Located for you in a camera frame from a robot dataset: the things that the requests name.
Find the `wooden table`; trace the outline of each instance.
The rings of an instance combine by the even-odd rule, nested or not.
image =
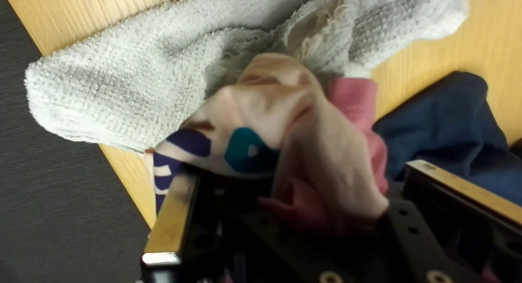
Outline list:
[[[165,1],[9,0],[43,55]],[[470,71],[488,82],[489,104],[508,141],[522,137],[522,0],[470,0],[470,6],[469,18],[456,34],[414,42],[373,71],[379,84],[378,117],[451,71]],[[152,226],[153,191],[142,160],[100,147]]]

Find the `laundry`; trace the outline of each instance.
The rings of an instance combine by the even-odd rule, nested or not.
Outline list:
[[[388,146],[386,175],[423,159],[522,206],[522,159],[509,150],[477,75],[455,72],[374,125]]]
[[[467,0],[168,2],[31,64],[29,108],[63,138],[142,153],[256,54],[290,55],[323,86],[368,78],[413,40],[452,34],[467,12]]]
[[[148,151],[158,203],[176,190],[178,168],[190,164],[230,177],[273,176],[272,197],[260,205],[298,230],[372,227],[388,206],[386,149],[368,125],[376,86],[338,79],[329,91],[335,106],[296,60],[256,56],[236,84],[221,88]],[[348,94],[352,100],[341,98]],[[359,106],[365,102],[369,107]]]

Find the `dark blue cloth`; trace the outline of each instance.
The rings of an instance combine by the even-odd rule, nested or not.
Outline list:
[[[522,159],[486,102],[477,75],[456,72],[412,97],[373,129],[388,146],[386,174],[404,179],[404,164],[423,159],[522,206]]]

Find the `white towel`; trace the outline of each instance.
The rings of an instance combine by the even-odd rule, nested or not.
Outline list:
[[[169,2],[31,64],[29,108],[63,138],[141,153],[258,53],[289,54],[323,83],[369,77],[411,41],[453,33],[467,12],[467,0]]]

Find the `dark gray surface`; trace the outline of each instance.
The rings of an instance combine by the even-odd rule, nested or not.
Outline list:
[[[0,0],[0,282],[133,283],[148,227],[97,145],[31,117],[24,70],[39,57]]]

